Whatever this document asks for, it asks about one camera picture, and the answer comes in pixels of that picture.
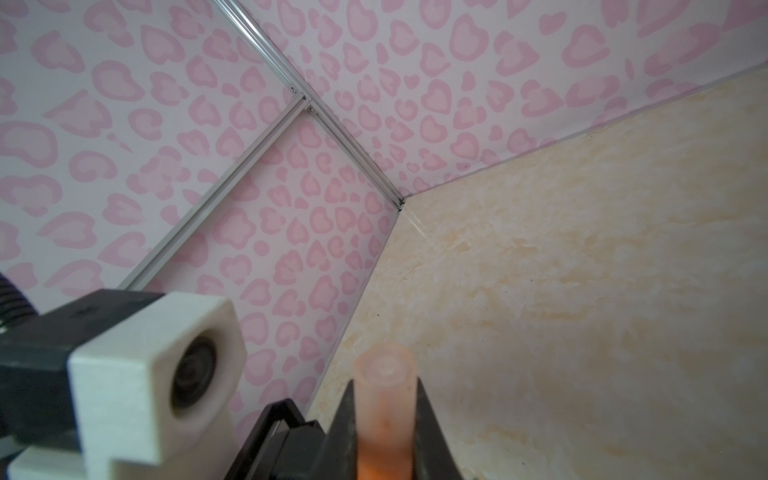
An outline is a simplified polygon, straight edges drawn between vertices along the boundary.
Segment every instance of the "beige marble floor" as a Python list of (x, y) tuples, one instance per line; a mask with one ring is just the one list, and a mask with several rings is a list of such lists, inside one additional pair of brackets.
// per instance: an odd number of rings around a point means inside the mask
[(466, 478), (768, 478), (768, 71), (408, 199), (310, 418), (383, 340)]

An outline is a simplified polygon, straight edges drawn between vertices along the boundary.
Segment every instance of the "pink leopard print wallpaper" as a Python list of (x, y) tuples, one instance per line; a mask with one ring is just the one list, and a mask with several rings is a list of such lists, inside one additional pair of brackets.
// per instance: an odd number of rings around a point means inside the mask
[(768, 0), (242, 0), (403, 195), (768, 59)]
[(42, 311), (117, 286), (286, 93), (205, 0), (0, 2), (0, 270)]
[[(290, 100), (204, 0), (0, 12), (0, 271), (41, 311), (117, 286)], [(301, 117), (152, 281), (235, 302), (242, 439), (307, 406), (396, 214)]]
[(241, 441), (267, 403), (309, 407), (395, 217), (307, 115), (151, 284), (235, 303), (249, 354), (230, 403)]

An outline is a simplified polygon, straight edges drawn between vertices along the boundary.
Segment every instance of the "camera lens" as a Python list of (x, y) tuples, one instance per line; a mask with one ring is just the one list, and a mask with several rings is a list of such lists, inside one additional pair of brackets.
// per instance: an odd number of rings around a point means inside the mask
[(208, 390), (216, 371), (216, 345), (213, 340), (198, 336), (187, 347), (174, 374), (170, 404), (174, 409), (191, 407)]

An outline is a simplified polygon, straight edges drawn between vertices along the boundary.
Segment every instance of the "translucent plastic cylinder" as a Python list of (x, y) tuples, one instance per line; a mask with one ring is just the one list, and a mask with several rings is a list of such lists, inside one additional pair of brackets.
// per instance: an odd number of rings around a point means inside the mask
[(380, 343), (356, 361), (358, 480), (410, 480), (416, 411), (416, 365), (397, 343)]

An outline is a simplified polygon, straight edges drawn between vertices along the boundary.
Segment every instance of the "aluminum frame rail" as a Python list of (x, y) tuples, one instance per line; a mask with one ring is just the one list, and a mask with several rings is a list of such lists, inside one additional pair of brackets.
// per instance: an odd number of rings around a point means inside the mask
[(301, 94), (293, 97), (285, 110), (254, 141), (235, 163), (219, 178), (197, 204), (170, 229), (157, 246), (139, 263), (136, 268), (118, 286), (122, 290), (143, 290), (147, 284), (165, 266), (171, 257), (184, 245), (184, 242), (197, 230), (205, 219), (214, 211), (227, 194), (232, 191), (243, 176), (272, 147), (277, 138), (310, 105), (310, 101)]
[(256, 23), (250, 14), (236, 0), (212, 0), (232, 22), (241, 35), (248, 40), (259, 52), (265, 63), (280, 78), (294, 94), (303, 94), (310, 101), (308, 112), (316, 115), (318, 121), (336, 143), (350, 158), (366, 173), (368, 178), (400, 208), (404, 201), (389, 178), (376, 166), (373, 159), (357, 143), (357, 140), (346, 130), (339, 118), (328, 108), (328, 105), (315, 93), (299, 72), (290, 64), (288, 58), (266, 36), (266, 32)]
[(404, 198), (389, 178), (376, 166), (373, 159), (346, 130), (328, 105), (302, 78), (283, 53), (266, 36), (264, 30), (251, 18), (236, 0), (211, 0), (227, 20), (250, 45), (274, 74), (293, 92), (293, 100), (272, 124), (254, 141), (218, 182), (203, 195), (200, 201), (163, 237), (152, 251), (134, 268), (118, 286), (123, 290), (143, 290), (170, 261), (184, 242), (213, 213), (214, 209), (237, 185), (237, 182), (256, 164), (277, 138), (304, 111), (314, 115), (323, 129), (336, 141), (346, 154), (365, 172), (366, 176), (394, 204), (400, 208)]

